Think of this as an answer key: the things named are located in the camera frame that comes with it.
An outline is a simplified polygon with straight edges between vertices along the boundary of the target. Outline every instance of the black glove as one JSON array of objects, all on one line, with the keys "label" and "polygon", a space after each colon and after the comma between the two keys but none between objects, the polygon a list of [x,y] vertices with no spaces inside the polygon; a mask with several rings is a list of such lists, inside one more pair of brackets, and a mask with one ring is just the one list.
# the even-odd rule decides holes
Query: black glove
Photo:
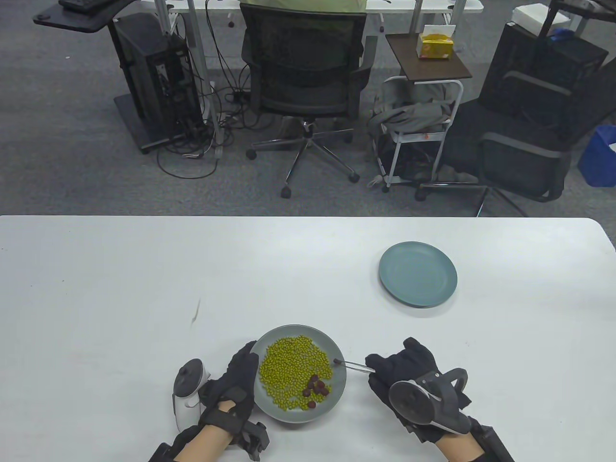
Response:
[{"label": "black glove", "polygon": [[[431,425],[415,425],[398,414],[389,402],[389,387],[400,380],[411,380],[421,377],[429,372],[438,372],[434,356],[429,349],[412,337],[404,341],[404,350],[383,358],[378,354],[366,356],[366,366],[375,370],[368,378],[368,384],[372,391],[385,403],[402,425],[411,427],[421,442],[430,441],[436,443],[445,434],[445,431]],[[464,409],[471,403],[468,397],[458,394],[460,409]]]},{"label": "black glove", "polygon": [[251,353],[250,350],[256,343],[247,343],[244,348],[239,350],[227,367],[227,371],[218,380],[208,381],[200,390],[199,398],[205,406],[205,411],[199,419],[199,426],[205,425],[206,417],[217,410],[216,405],[220,401],[231,400],[235,406],[229,410],[229,415],[233,415],[243,426],[254,407],[254,379],[259,368],[259,356]]},{"label": "black glove", "polygon": [[[161,445],[155,454],[157,457],[164,454],[169,459],[175,458],[207,424],[220,426],[234,436],[241,432],[254,407],[254,379],[259,368],[259,356],[250,350],[255,343],[256,341],[247,343],[233,355],[222,377],[218,380],[209,380],[201,387],[199,398],[205,405],[205,411],[201,414],[199,423],[177,435],[171,447],[165,445],[167,448],[165,449]],[[226,400],[235,402],[235,406],[228,413],[220,411],[217,407],[220,401]]]}]

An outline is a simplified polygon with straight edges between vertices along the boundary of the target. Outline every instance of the black mesh chair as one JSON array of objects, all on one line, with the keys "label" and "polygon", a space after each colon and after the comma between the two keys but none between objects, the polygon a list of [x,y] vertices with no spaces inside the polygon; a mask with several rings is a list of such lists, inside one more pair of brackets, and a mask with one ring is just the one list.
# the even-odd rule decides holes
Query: black mesh chair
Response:
[{"label": "black mesh chair", "polygon": [[376,37],[362,46],[364,13],[315,13],[280,10],[240,3],[246,22],[241,51],[250,67],[250,105],[255,113],[302,118],[303,137],[253,143],[246,156],[258,150],[298,148],[286,176],[281,197],[291,197],[289,181],[307,147],[314,146],[340,164],[356,183],[359,175],[322,141],[341,136],[352,141],[352,129],[315,132],[318,118],[356,119],[359,97],[368,84],[376,54]]},{"label": "black mesh chair", "polygon": [[447,133],[440,165],[477,177],[477,182],[428,182],[419,184],[415,198],[426,199],[434,188],[482,188],[477,205],[481,214],[493,191],[526,213],[501,190],[538,202],[558,199],[571,163],[570,153],[553,132],[484,108],[477,100],[462,103]]}]

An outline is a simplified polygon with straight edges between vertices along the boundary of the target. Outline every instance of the yellow tissue box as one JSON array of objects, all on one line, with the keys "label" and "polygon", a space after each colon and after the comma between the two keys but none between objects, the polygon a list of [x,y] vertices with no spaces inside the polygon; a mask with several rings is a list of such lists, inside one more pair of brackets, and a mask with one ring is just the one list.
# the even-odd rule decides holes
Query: yellow tissue box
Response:
[{"label": "yellow tissue box", "polygon": [[419,34],[417,56],[422,59],[448,59],[453,53],[453,40],[444,34]]}]

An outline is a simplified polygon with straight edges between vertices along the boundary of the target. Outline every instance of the blue plate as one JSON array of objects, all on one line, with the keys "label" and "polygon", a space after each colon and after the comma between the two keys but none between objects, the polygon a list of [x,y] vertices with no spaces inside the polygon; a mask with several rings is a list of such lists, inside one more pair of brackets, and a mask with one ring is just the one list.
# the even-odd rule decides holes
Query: blue plate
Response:
[{"label": "blue plate", "polygon": [[415,241],[401,242],[385,251],[379,278],[389,293],[415,308],[440,305],[458,284],[458,274],[447,255]]}]

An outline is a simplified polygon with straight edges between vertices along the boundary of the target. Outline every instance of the floor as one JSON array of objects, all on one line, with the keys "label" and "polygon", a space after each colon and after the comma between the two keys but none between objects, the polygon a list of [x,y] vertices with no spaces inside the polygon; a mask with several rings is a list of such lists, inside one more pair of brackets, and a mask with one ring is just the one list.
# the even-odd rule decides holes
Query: floor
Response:
[{"label": "floor", "polygon": [[[374,162],[367,161],[365,119],[355,123],[358,130],[352,145],[331,146],[360,173],[358,184],[311,155],[293,179],[292,199],[281,199],[278,194],[291,154],[263,153],[256,161],[244,156],[251,141],[272,137],[275,128],[237,132],[217,172],[205,180],[164,175],[154,155],[139,153],[116,112],[113,97],[127,89],[108,34],[53,30],[31,22],[32,15],[54,1],[0,2],[0,214],[468,216],[476,206],[478,192],[433,193],[418,203],[410,188],[393,188],[388,194],[368,188],[378,171]],[[464,17],[461,57],[475,76],[465,83],[464,99],[479,93],[500,31],[512,8],[522,3],[484,0],[483,14]],[[240,68],[243,24],[240,15],[233,19],[235,28],[227,27],[226,15],[214,15],[213,23],[229,64]],[[378,17],[368,22],[367,33],[378,34]],[[388,32],[402,32],[408,23],[407,18],[386,17],[385,26]],[[612,58],[615,31],[613,24],[591,22],[584,37],[608,48]],[[205,42],[211,49],[210,39]],[[216,64],[213,59],[208,63]],[[398,71],[381,37],[371,83],[362,96],[364,117],[376,85]],[[575,166],[587,140],[575,149],[560,199],[549,204],[514,200],[531,216],[593,218],[616,242],[616,190],[589,187]],[[198,175],[213,166],[211,157],[186,160],[164,153],[161,160],[185,175]],[[485,214],[514,213],[492,198]]]}]

